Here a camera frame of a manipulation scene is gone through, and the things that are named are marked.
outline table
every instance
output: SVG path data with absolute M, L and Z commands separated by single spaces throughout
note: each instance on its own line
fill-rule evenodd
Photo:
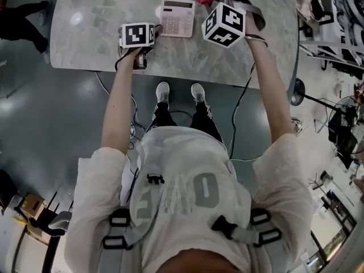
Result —
M 294 0 L 250 0 L 266 20 L 263 35 L 288 88 L 297 60 L 298 26 Z M 57 0 L 51 30 L 55 68 L 114 72 L 122 23 L 154 22 L 161 0 Z M 208 16 L 196 4 L 191 38 L 160 37 L 148 56 L 146 75 L 245 86 L 253 57 L 244 40 L 224 49 L 206 42 L 201 24 Z M 256 73 L 250 84 L 259 88 Z

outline white cube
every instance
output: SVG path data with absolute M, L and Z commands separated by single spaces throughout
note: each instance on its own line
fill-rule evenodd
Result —
M 121 34 L 123 48 L 149 47 L 154 44 L 154 23 L 126 23 L 121 25 Z
M 220 2 L 202 24 L 204 40 L 230 48 L 245 36 L 245 15 L 245 10 Z

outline gray floor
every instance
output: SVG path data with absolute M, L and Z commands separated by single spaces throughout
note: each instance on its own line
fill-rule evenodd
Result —
M 41 0 L 8 0 L 8 6 Z M 37 24 L 37 16 L 30 20 Z M 45 35 L 48 28 L 38 28 Z M 0 167 L 8 172 L 20 194 L 34 192 L 49 201 L 58 191 L 57 202 L 68 206 L 77 179 L 77 161 L 90 157 L 98 148 L 108 95 L 93 72 L 54 69 L 46 65 L 31 42 L 0 40 Z M 114 73 L 100 73 L 111 89 Z M 171 110 L 193 114 L 190 80 L 133 77 L 133 94 L 138 117 L 150 124 L 156 103 L 155 87 L 161 81 L 171 87 Z M 213 119 L 227 145 L 232 136 L 231 115 L 242 88 L 203 83 Z M 185 114 L 173 114 L 175 121 L 190 124 Z M 270 133 L 260 91 L 249 89 L 236 116 L 237 138 L 234 157 L 252 159 L 270 145 Z M 252 162 L 234 162 L 238 178 L 251 193 L 256 191 Z

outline screen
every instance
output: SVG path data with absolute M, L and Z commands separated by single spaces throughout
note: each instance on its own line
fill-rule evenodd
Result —
M 165 6 L 176 6 L 176 7 L 192 8 L 192 3 L 177 2 L 177 1 L 164 1 L 164 5 Z

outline black trousers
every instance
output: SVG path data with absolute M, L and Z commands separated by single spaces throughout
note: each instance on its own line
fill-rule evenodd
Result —
M 24 4 L 17 8 L 5 8 L 0 11 L 0 38 L 7 40 L 26 39 L 34 43 L 35 48 L 43 53 L 48 47 L 48 40 L 40 34 L 36 27 L 26 19 L 48 6 L 47 1 Z
M 152 126 L 177 126 L 173 121 L 171 114 L 168 111 L 168 104 L 166 102 L 158 103 L 158 108 L 154 112 L 155 119 Z M 220 133 L 218 132 L 215 123 L 209 117 L 210 110 L 206 107 L 205 103 L 196 105 L 196 113 L 193 115 L 190 128 L 201 130 L 212 137 L 222 142 Z

